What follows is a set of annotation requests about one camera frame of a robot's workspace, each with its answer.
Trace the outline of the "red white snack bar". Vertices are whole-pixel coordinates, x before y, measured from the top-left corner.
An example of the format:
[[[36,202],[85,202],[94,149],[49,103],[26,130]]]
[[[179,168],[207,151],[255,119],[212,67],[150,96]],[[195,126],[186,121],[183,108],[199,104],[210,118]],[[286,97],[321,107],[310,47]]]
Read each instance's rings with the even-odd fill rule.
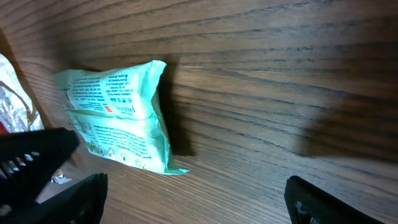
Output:
[[[9,131],[5,128],[2,122],[0,122],[0,134],[9,134]]]

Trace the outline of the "teal wet wipes pack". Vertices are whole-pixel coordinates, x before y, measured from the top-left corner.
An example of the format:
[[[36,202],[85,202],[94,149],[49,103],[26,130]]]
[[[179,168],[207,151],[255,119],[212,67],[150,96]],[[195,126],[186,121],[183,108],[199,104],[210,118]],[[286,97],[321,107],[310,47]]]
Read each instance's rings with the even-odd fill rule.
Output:
[[[65,70],[54,81],[88,152],[163,175],[182,175],[175,164],[157,87],[166,67],[153,60],[103,72]]]

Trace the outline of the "white brown snack bag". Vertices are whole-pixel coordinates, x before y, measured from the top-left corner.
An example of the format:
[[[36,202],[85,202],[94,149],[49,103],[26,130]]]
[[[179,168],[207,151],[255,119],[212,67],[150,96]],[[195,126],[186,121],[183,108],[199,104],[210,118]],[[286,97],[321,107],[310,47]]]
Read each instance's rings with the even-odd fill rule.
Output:
[[[14,67],[1,55],[1,124],[8,133],[44,130],[37,108],[24,91]]]

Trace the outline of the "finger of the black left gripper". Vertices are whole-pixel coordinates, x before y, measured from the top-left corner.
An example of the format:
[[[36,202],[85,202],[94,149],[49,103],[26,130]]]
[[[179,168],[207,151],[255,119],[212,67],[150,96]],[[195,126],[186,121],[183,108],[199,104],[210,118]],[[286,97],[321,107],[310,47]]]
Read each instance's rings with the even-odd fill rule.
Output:
[[[12,212],[35,204],[54,173],[80,141],[65,128],[1,135],[1,208]]]

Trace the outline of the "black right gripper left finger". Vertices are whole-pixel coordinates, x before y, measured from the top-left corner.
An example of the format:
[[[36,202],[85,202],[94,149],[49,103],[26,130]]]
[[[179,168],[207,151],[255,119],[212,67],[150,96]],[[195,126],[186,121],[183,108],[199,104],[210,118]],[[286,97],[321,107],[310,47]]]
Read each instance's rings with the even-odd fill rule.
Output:
[[[93,174],[43,203],[1,217],[2,224],[99,224],[108,193],[108,175]]]

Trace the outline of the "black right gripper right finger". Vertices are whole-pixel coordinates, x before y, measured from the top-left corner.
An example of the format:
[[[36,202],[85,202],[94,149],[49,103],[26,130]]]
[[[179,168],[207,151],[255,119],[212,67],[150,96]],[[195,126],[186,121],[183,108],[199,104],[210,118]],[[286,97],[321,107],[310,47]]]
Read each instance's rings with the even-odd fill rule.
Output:
[[[296,175],[287,179],[284,198],[293,224],[382,224]]]

